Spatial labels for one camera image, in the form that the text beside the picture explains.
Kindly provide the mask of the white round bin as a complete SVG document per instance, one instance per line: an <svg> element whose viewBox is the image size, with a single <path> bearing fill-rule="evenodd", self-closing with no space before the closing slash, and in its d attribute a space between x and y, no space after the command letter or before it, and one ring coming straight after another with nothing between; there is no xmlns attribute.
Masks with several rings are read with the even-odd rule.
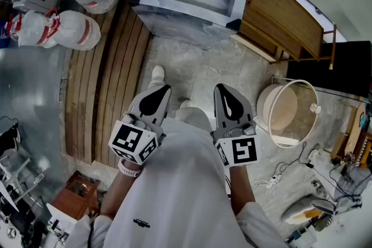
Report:
<svg viewBox="0 0 372 248"><path fill-rule="evenodd" d="M279 78L257 100L257 123L280 148L292 148L311 133L321 112L316 90L305 80Z"/></svg>

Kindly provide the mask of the wooden slat platform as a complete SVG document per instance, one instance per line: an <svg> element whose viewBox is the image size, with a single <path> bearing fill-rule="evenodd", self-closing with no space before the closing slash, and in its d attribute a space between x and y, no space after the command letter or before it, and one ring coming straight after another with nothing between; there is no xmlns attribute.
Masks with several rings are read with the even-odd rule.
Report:
<svg viewBox="0 0 372 248"><path fill-rule="evenodd" d="M108 146L138 88L151 33L131 7L118 0L112 10L91 15L101 39L88 51L73 50L65 100L65 149L76 160L115 168L119 158Z"/></svg>

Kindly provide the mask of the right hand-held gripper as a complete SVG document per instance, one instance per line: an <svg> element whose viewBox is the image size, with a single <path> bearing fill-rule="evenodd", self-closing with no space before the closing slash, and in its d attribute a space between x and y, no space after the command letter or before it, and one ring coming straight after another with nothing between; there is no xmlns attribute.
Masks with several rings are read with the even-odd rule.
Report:
<svg viewBox="0 0 372 248"><path fill-rule="evenodd" d="M258 163L260 139L256 123L251 121L250 102L235 88L222 83L216 85L213 96L218 129L210 134L223 166L231 168ZM243 125L232 128L231 124Z"/></svg>

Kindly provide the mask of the brown wooden box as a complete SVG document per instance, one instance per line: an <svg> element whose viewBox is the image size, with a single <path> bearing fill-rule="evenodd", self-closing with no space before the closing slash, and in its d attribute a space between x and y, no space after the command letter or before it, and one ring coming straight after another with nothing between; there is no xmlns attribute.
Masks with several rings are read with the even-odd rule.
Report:
<svg viewBox="0 0 372 248"><path fill-rule="evenodd" d="M70 216L80 220L84 215L95 215L99 211L98 179L85 176L79 171L67 180L64 188L56 195L51 205Z"/></svg>

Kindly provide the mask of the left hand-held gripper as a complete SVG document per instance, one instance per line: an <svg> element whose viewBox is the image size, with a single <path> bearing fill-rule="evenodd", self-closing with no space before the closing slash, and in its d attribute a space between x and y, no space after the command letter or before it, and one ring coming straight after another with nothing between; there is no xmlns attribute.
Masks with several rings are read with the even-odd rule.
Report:
<svg viewBox="0 0 372 248"><path fill-rule="evenodd" d="M162 144L162 122L170 100L170 85L158 85L138 94L122 120L113 127L109 148L120 158L144 164Z"/></svg>

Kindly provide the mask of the gray jacket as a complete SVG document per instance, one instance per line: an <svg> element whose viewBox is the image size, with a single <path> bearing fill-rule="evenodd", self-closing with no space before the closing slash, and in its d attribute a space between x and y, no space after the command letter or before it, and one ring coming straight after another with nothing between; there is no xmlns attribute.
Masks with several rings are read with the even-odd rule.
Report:
<svg viewBox="0 0 372 248"><path fill-rule="evenodd" d="M332 169L330 179L335 188L332 196L335 202L334 214L341 215L362 207L362 194L372 184L372 172L368 168L348 165L344 175Z"/></svg>

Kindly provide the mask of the white trousers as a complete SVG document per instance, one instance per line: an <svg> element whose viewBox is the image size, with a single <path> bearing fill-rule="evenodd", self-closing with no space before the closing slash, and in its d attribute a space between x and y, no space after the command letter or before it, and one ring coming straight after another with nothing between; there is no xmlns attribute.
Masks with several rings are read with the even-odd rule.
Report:
<svg viewBox="0 0 372 248"><path fill-rule="evenodd" d="M157 87L160 85L165 85L164 80L155 81L155 80L152 80L152 76L151 76L151 81L148 85L148 89L152 87ZM201 110L200 108L195 107L194 105L193 107L187 107L183 109L179 108L178 110L176 110L174 119L184 122L186 124L192 125L194 127L200 128L207 132L212 131L212 126L205 112Z"/></svg>

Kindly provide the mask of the black box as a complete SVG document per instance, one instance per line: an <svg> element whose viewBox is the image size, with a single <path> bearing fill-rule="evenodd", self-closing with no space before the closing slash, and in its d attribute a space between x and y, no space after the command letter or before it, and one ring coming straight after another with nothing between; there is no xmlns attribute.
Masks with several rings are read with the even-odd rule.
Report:
<svg viewBox="0 0 372 248"><path fill-rule="evenodd" d="M332 44L325 43L321 59L288 63L287 78L306 80L314 87L368 98L372 95L372 43L337 42L333 68L329 69Z"/></svg>

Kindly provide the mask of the person's right forearm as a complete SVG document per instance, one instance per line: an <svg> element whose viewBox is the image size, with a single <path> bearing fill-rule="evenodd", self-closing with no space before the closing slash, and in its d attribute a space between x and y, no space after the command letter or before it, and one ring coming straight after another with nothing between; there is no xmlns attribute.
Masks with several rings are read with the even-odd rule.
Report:
<svg viewBox="0 0 372 248"><path fill-rule="evenodd" d="M245 166L231 167L230 185L231 185L231 207L235 215L244 208L249 202L255 202L248 172Z"/></svg>

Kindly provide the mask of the white shirt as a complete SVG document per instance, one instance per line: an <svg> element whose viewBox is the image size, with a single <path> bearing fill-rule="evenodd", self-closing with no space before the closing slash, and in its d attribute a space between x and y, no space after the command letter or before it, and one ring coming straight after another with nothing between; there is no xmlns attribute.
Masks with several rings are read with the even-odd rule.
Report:
<svg viewBox="0 0 372 248"><path fill-rule="evenodd" d="M287 248L256 202L234 211L210 135L167 118L117 214L79 220L65 248Z"/></svg>

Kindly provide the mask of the white plastic bag lower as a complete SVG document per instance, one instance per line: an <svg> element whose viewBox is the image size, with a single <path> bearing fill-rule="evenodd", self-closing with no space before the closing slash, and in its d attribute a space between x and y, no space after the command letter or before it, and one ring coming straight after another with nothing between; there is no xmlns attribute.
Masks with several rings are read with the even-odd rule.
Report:
<svg viewBox="0 0 372 248"><path fill-rule="evenodd" d="M54 9L46 18L49 27L47 37L67 48L88 51L101 39L98 23L80 12L66 10L58 13Z"/></svg>

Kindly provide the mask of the blue container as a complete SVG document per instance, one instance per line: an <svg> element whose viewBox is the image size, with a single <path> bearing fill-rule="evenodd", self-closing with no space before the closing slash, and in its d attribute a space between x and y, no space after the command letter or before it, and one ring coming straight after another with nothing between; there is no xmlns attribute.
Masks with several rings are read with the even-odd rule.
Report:
<svg viewBox="0 0 372 248"><path fill-rule="evenodd" d="M8 30L6 29L7 22L0 20L0 49L7 48L10 43Z"/></svg>

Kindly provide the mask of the white wristwatch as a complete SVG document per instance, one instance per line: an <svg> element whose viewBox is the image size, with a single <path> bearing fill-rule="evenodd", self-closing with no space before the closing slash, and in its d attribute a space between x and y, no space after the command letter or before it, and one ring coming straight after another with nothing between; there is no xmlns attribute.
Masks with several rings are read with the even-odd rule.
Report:
<svg viewBox="0 0 372 248"><path fill-rule="evenodd" d="M117 166L118 166L118 169L120 170L120 172L123 175L126 175L126 176L131 177L131 178L138 177L140 175L141 171L142 171L142 168L140 167L137 170L132 170L132 169L125 166L125 161L126 161L126 159L121 158L118 162Z"/></svg>

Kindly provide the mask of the person's left forearm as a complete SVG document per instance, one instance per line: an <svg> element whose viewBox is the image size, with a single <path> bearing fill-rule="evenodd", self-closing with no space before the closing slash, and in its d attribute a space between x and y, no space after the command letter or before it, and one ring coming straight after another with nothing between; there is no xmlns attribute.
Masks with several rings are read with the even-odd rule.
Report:
<svg viewBox="0 0 372 248"><path fill-rule="evenodd" d="M135 177L129 177L119 171L103 198L99 214L113 220L134 181Z"/></svg>

